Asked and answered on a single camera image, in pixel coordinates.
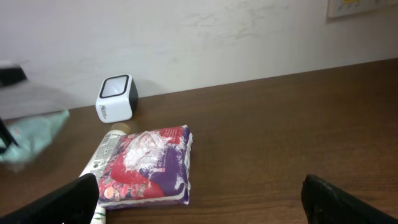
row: brown table surface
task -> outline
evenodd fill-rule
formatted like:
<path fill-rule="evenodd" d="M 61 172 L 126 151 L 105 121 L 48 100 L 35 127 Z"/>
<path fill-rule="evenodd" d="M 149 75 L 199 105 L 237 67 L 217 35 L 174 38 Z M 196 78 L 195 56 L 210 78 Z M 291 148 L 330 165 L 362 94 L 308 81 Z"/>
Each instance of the brown table surface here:
<path fill-rule="evenodd" d="M 24 171 L 0 167 L 0 215 L 77 178 L 111 126 L 93 106 L 70 114 Z M 190 204 L 113 210 L 109 224 L 306 223 L 307 174 L 398 218 L 398 59 L 145 97 L 134 120 L 191 129 Z"/>

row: black item on left edge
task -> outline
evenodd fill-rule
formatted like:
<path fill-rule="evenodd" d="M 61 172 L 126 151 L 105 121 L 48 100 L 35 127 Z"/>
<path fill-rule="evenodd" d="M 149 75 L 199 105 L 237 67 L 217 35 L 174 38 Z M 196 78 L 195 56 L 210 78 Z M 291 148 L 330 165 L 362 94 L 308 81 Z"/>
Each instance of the black item on left edge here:
<path fill-rule="evenodd" d="M 98 201 L 94 174 L 86 174 L 2 218 L 0 223 L 89 224 Z"/>
<path fill-rule="evenodd" d="M 0 147 L 0 154 L 5 153 L 5 151 L 7 150 L 8 146 L 10 146 L 11 143 L 14 143 L 16 146 L 18 146 L 18 143 L 15 141 L 14 137 L 8 131 L 6 125 L 4 125 L 1 118 L 0 118 L 0 138 L 6 145 L 6 147 Z"/>
<path fill-rule="evenodd" d="M 14 64 L 0 65 L 0 87 L 14 85 L 26 79 L 21 66 Z"/>
<path fill-rule="evenodd" d="M 315 175 L 303 183 L 301 200 L 309 224 L 397 224 L 398 220 Z"/>

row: white small speaker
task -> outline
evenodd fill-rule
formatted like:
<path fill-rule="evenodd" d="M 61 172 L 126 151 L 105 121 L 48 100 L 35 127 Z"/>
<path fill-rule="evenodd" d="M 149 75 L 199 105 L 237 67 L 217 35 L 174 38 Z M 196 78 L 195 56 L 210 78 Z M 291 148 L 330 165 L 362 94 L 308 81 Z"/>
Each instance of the white small speaker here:
<path fill-rule="evenodd" d="M 102 83 L 95 108 L 104 123 L 125 121 L 136 111 L 138 93 L 131 75 L 109 77 Z"/>

